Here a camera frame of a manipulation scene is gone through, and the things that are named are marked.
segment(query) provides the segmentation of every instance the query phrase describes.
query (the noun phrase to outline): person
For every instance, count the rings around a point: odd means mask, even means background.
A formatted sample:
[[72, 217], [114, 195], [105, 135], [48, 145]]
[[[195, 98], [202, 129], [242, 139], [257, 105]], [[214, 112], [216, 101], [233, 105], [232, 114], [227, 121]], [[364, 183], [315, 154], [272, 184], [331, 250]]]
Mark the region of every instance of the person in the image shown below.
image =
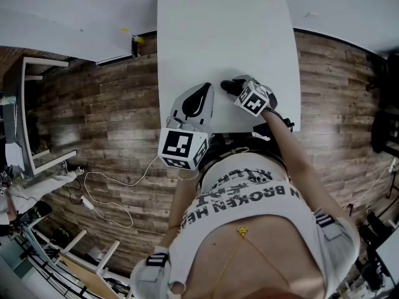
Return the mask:
[[51, 178], [25, 188], [12, 183], [6, 189], [5, 195], [0, 196], [0, 235], [4, 236], [15, 232], [10, 223], [17, 218], [18, 214], [27, 212], [42, 196], [72, 182], [83, 173], [83, 166], [78, 166], [74, 171], [53, 175]]
[[215, 136], [198, 171], [180, 170], [168, 231], [131, 274], [135, 298], [328, 298], [347, 276], [355, 224], [275, 111], [261, 115], [269, 141]]

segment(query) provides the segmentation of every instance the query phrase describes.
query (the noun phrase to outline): black strap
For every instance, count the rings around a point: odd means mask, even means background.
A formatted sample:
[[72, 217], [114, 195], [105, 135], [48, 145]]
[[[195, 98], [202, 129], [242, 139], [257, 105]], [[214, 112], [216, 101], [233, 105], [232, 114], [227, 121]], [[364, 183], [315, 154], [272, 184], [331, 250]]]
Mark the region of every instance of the black strap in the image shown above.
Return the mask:
[[153, 254], [148, 256], [147, 260], [145, 261], [145, 264], [147, 266], [154, 266], [154, 267], [164, 267], [166, 262], [169, 259], [168, 254], [159, 253], [159, 254]]

